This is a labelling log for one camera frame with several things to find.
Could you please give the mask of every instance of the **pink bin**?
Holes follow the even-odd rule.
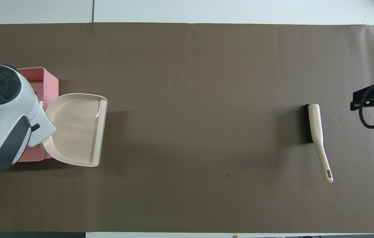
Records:
[[[28,80],[39,101],[43,101],[43,109],[59,96],[59,81],[43,67],[23,68],[18,71]],[[18,162],[42,161],[52,158],[43,145],[27,147]]]

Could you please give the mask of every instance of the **dustpan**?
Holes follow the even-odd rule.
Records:
[[[56,132],[43,141],[44,149],[66,164],[99,165],[106,110],[107,99],[102,96],[59,96],[45,110]]]

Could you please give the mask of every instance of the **brown mat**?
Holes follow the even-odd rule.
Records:
[[[372,26],[0,25],[0,63],[109,100],[98,167],[0,174],[0,231],[374,232],[374,130],[349,111],[374,82]]]

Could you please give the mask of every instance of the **brush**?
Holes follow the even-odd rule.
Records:
[[[305,120],[306,139],[309,143],[313,143],[317,148],[317,154],[325,181],[332,183],[334,178],[324,149],[320,106],[318,104],[306,104],[302,107]]]

